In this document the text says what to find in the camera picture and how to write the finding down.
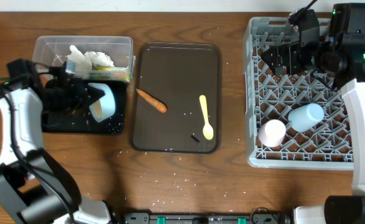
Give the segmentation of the white tissue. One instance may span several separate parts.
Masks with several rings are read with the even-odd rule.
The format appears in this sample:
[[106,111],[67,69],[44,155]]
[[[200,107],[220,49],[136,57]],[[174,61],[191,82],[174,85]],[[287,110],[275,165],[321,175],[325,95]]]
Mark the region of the white tissue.
[[91,60],[80,52],[76,46],[70,46],[71,54],[67,55],[67,59],[74,62],[77,72],[86,72],[92,70]]
[[104,52],[89,51],[85,52],[84,56],[91,62],[93,66],[114,67],[114,62],[112,61],[111,57]]

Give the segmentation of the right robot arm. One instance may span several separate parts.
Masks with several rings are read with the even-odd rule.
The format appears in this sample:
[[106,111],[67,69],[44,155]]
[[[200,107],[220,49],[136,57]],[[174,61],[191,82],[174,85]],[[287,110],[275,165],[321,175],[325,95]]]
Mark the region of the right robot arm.
[[328,40],[322,40],[315,11],[292,12],[289,24],[298,39],[271,46],[261,58],[275,75],[309,71],[332,73],[348,113],[354,169],[351,195],[329,196],[323,205],[293,210],[284,223],[365,223],[365,3],[333,6]]

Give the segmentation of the light blue bowl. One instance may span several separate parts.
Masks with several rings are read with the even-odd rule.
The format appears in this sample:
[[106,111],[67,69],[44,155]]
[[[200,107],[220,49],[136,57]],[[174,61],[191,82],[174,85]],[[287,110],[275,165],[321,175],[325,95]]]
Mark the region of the light blue bowl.
[[103,111],[102,121],[110,118],[116,111],[116,100],[114,99],[114,95],[110,87],[104,83],[89,83],[89,85],[101,89],[105,92],[105,95],[99,99]]

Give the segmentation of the pink cup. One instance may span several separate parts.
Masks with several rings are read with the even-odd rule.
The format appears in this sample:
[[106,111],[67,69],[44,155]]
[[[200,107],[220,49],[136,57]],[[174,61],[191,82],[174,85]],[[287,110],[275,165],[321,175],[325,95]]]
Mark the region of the pink cup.
[[276,147],[282,143],[285,134],[285,124],[278,119],[272,119],[261,126],[258,138],[263,145]]

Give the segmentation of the yellow green snack wrapper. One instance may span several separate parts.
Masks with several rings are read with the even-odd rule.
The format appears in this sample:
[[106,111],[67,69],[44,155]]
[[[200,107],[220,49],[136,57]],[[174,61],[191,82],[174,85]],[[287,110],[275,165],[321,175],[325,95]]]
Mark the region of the yellow green snack wrapper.
[[107,80],[107,81],[120,81],[130,82],[131,73],[126,67],[94,67],[93,71],[90,72],[89,78],[92,80]]

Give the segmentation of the white rice pile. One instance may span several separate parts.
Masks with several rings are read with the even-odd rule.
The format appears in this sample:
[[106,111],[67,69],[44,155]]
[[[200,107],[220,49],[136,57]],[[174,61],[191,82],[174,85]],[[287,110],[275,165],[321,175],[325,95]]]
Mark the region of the white rice pile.
[[103,119],[103,111],[100,100],[95,101],[93,104],[89,106],[90,113],[92,114],[94,120],[97,123],[102,122]]

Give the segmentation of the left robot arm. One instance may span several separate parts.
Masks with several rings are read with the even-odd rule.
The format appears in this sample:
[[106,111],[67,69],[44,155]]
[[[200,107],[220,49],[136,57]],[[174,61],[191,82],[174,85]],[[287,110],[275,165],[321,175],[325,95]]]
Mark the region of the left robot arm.
[[74,113],[98,100],[113,103],[110,87],[78,78],[71,61],[46,67],[52,76],[46,84],[31,60],[15,60],[7,69],[9,78],[0,83],[0,205],[22,224],[114,223],[107,203],[82,196],[45,150],[42,131],[44,113]]

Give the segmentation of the light blue cup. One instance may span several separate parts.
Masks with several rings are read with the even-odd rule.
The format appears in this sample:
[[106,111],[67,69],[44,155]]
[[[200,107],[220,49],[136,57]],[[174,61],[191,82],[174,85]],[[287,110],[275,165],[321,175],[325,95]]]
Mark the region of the light blue cup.
[[295,131],[302,133],[322,121],[324,116],[325,112],[320,105],[310,103],[292,110],[288,115],[288,120]]

